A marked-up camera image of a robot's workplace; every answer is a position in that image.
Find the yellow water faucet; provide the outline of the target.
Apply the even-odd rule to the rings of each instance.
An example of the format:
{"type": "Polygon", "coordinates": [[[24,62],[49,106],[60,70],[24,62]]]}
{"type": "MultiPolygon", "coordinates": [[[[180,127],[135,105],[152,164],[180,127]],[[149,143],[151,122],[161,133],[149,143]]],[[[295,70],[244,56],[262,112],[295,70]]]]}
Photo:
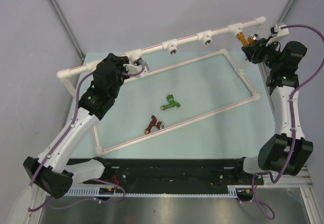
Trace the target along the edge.
{"type": "Polygon", "coordinates": [[[252,33],[246,38],[245,35],[240,32],[236,35],[236,38],[241,42],[243,46],[255,45],[260,40],[259,35],[256,33],[252,33]]]}

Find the white PVC pipe frame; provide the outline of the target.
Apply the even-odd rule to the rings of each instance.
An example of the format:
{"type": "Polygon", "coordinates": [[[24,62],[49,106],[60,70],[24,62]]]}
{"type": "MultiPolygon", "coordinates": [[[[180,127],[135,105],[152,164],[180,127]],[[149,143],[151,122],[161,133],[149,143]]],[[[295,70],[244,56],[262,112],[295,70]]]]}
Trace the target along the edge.
{"type": "MultiPolygon", "coordinates": [[[[257,31],[260,32],[261,30],[261,25],[264,24],[266,22],[266,18],[265,17],[259,17],[256,18],[254,20],[251,20],[249,22],[244,22],[244,23],[235,23],[235,24],[231,24],[228,25],[226,27],[223,28],[218,28],[218,29],[214,29],[214,30],[206,30],[203,32],[199,32],[195,35],[190,35],[187,37],[183,37],[183,38],[178,38],[178,39],[171,39],[171,40],[167,40],[164,41],[160,44],[148,47],[148,48],[144,48],[144,49],[136,49],[136,50],[132,50],[132,51],[128,51],[126,52],[124,55],[126,57],[128,57],[128,59],[131,61],[130,64],[133,64],[134,61],[138,60],[139,58],[142,58],[144,55],[148,55],[148,54],[152,54],[152,53],[156,53],[159,51],[167,51],[170,55],[174,55],[177,51],[178,51],[178,46],[182,45],[182,44],[186,44],[186,43],[190,43],[190,42],[194,42],[194,41],[201,41],[204,45],[208,46],[211,44],[212,42],[212,37],[219,35],[219,34],[225,34],[225,33],[232,33],[235,36],[242,32],[243,33],[243,29],[244,28],[248,28],[248,27],[252,27],[255,26],[257,27],[257,31]]],[[[210,113],[198,116],[196,118],[184,121],[182,123],[178,123],[176,125],[170,126],[168,128],[159,130],[158,132],[155,133],[150,133],[148,135],[145,135],[143,137],[119,144],[115,147],[111,147],[108,149],[103,149],[101,144],[100,144],[100,140],[99,140],[99,135],[98,135],[98,129],[97,126],[93,126],[92,128],[92,134],[93,134],[93,139],[94,139],[94,149],[95,149],[95,154],[98,157],[102,157],[105,156],[111,152],[123,149],[125,147],[128,146],[132,146],[134,144],[143,142],[145,140],[148,139],[152,139],[154,137],[157,136],[161,136],[163,134],[178,130],[180,128],[183,128],[185,126],[191,125],[193,123],[202,121],[204,119],[210,118],[212,116],[216,116],[218,114],[221,114],[223,112],[238,108],[240,106],[243,106],[245,104],[251,103],[251,102],[255,102],[260,100],[261,96],[260,94],[255,90],[255,88],[252,86],[252,84],[249,82],[248,78],[245,76],[244,74],[244,69],[246,66],[246,62],[243,62],[241,66],[238,66],[238,64],[236,63],[236,61],[230,56],[229,52],[226,49],[219,49],[215,52],[209,53],[207,55],[203,55],[203,56],[198,56],[196,58],[192,58],[192,59],[188,59],[186,61],[183,62],[178,62],[176,64],[173,65],[169,65],[166,67],[163,67],[161,69],[156,69],[153,71],[149,71],[147,73],[147,75],[144,77],[149,77],[149,76],[153,76],[162,72],[166,72],[172,69],[176,69],[185,65],[189,65],[191,63],[195,63],[204,59],[208,59],[217,55],[223,55],[227,61],[230,63],[230,65],[232,66],[234,72],[236,73],[236,75],[240,78],[240,80],[243,82],[243,84],[247,87],[247,89],[249,90],[249,92],[251,93],[251,97],[247,98],[245,100],[242,100],[240,102],[228,105],[226,107],[220,108],[218,110],[212,111],[210,113]]],[[[142,78],[129,78],[126,80],[126,82],[132,82],[135,80],[139,80],[142,78]]]]}

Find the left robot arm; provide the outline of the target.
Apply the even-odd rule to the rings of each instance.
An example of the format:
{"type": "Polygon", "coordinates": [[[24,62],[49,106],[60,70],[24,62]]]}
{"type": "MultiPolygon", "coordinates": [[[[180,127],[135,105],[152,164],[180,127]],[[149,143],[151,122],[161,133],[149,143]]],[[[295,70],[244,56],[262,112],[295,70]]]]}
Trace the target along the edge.
{"type": "Polygon", "coordinates": [[[111,180],[108,161],[95,157],[87,162],[68,165],[71,155],[87,133],[96,126],[114,105],[126,76],[126,56],[113,53],[99,62],[90,87],[83,95],[77,95],[74,115],[52,143],[36,158],[27,157],[23,166],[31,179],[55,199],[63,197],[74,184],[92,179],[100,183],[111,180]]]}

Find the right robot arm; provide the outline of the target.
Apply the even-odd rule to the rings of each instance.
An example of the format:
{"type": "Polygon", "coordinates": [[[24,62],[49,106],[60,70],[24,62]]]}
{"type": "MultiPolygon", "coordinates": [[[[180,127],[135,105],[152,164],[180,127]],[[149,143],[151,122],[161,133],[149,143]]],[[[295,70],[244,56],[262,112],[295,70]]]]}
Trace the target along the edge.
{"type": "Polygon", "coordinates": [[[301,129],[298,113],[299,79],[296,71],[307,47],[290,41],[283,50],[280,43],[264,38],[241,49],[253,64],[264,63],[270,73],[266,80],[274,107],[274,135],[263,145],[258,156],[245,158],[243,166],[234,170],[234,180],[246,184],[252,174],[278,172],[296,176],[313,152],[301,129]]]}

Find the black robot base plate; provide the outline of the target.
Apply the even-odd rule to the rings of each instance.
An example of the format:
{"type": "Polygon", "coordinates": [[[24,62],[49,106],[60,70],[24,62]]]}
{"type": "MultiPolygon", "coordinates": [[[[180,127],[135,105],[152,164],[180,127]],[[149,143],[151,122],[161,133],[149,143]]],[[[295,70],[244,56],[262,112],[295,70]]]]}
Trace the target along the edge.
{"type": "Polygon", "coordinates": [[[242,169],[242,159],[108,159],[102,180],[118,183],[128,194],[225,194],[228,186],[264,185],[242,169]]]}

